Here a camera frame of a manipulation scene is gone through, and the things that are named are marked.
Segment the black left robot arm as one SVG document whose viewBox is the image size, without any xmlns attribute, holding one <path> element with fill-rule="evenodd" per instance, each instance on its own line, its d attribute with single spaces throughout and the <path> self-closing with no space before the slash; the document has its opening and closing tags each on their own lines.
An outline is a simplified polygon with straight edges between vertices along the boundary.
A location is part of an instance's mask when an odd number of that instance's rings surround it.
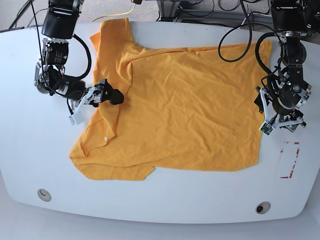
<svg viewBox="0 0 320 240">
<path fill-rule="evenodd" d="M 254 103 L 264 115 L 260 131 L 270 135 L 276 128 L 294 132 L 301 125 L 306 126 L 303 113 L 299 110 L 311 95 L 311 85 L 304 80 L 303 63 L 307 51 L 301 37 L 308 34 L 308 28 L 316 21 L 320 11 L 318 0 L 271 0 L 269 2 L 273 31 L 263 34 L 255 45 L 255 56 L 267 73 L 262 88 Z M 259 49 L 262 41 L 277 37 L 280 57 L 275 70 L 271 71 L 261 60 Z"/>
</svg>

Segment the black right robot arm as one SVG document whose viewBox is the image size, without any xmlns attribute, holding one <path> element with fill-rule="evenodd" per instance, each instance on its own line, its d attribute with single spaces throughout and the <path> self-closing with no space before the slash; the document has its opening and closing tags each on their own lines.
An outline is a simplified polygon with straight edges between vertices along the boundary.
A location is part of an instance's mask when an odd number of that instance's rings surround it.
<svg viewBox="0 0 320 240">
<path fill-rule="evenodd" d="M 86 43 L 74 33 L 82 6 L 81 0 L 50 0 L 42 30 L 37 31 L 38 35 L 43 34 L 45 38 L 38 41 L 40 59 L 35 67 L 34 86 L 42 94 L 66 99 L 72 125 L 84 121 L 81 111 L 84 105 L 97 108 L 105 101 L 112 105 L 124 102 L 124 95 L 106 79 L 86 87 L 83 79 L 91 70 L 92 58 Z M 87 68 L 80 76 L 65 73 L 70 39 L 76 39 L 86 52 Z"/>
</svg>

